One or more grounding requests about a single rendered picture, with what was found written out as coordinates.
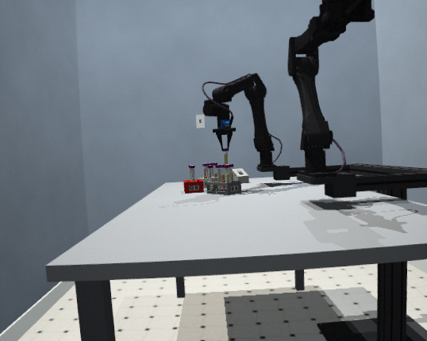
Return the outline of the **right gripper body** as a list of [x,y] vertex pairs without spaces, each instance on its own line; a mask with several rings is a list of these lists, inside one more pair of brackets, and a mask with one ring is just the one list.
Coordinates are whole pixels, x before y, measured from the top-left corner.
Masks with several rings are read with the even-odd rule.
[[[223,121],[222,121],[223,120]],[[233,134],[233,132],[236,131],[236,128],[231,128],[231,130],[224,130],[222,128],[222,123],[224,125],[229,125],[230,122],[230,118],[229,117],[217,117],[217,129],[213,129],[213,132],[216,133],[216,135],[228,135],[228,134]]]

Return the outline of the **red rack with round wells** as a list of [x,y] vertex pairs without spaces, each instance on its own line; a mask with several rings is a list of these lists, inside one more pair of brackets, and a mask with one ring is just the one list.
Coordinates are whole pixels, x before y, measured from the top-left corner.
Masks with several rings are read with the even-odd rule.
[[201,179],[195,180],[192,182],[191,180],[185,180],[184,183],[184,191],[185,193],[201,193],[204,192],[203,189],[203,181]]

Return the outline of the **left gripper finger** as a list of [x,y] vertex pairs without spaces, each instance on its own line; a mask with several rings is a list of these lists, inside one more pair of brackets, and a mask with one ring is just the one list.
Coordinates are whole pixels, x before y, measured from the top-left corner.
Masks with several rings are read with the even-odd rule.
[[343,0],[344,19],[353,19],[363,2],[364,0]]
[[356,13],[356,19],[365,18],[366,4],[367,4],[367,0],[364,0],[363,4],[361,5],[361,7],[359,8],[359,10]]

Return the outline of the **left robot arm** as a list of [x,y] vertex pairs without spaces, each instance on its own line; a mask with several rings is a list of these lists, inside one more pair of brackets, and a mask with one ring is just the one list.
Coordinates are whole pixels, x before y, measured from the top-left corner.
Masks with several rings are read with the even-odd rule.
[[[321,113],[315,76],[319,70],[318,47],[328,41],[334,41],[346,31],[346,26],[335,26],[327,22],[325,0],[322,0],[319,7],[320,16],[312,17],[308,24],[309,35],[307,29],[301,36],[290,37],[288,51],[288,74],[293,77],[298,88],[302,107],[303,132],[300,150],[305,152],[306,169],[298,170],[298,174],[312,178],[337,176],[337,173],[327,171],[325,151],[321,150],[330,148],[333,132],[329,130],[328,121],[325,121]],[[306,57],[296,57],[296,54],[306,54]]]

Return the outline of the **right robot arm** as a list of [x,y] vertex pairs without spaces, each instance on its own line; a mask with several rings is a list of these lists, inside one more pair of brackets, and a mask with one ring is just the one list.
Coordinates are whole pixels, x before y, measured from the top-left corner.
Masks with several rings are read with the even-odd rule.
[[[228,85],[220,86],[214,89],[212,92],[212,100],[218,104],[231,102],[232,97],[242,90],[244,90],[245,97],[249,100],[249,104],[252,108],[255,128],[255,138],[253,138],[254,145],[256,150],[260,152],[260,164],[258,164],[258,167],[276,167],[276,165],[274,165],[272,162],[272,152],[270,152],[275,150],[274,147],[272,147],[274,144],[272,143],[271,136],[269,136],[269,132],[267,130],[264,113],[264,98],[267,94],[267,89],[258,74],[251,74],[247,76],[247,78],[242,78],[235,82],[231,82]],[[227,109],[216,105],[210,99],[204,101],[203,113],[208,117],[229,117],[229,111]]]

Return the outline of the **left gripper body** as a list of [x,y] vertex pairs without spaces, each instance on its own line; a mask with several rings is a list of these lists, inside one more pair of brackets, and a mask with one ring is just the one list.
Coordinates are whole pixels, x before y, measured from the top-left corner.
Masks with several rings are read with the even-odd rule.
[[[342,5],[342,9],[341,9]],[[375,18],[375,11],[371,8],[371,0],[367,0],[365,18],[356,19],[344,19],[343,17],[343,0],[326,0],[326,13],[327,22],[331,21],[343,21],[343,22],[331,22],[335,26],[346,26],[350,22],[369,22]]]

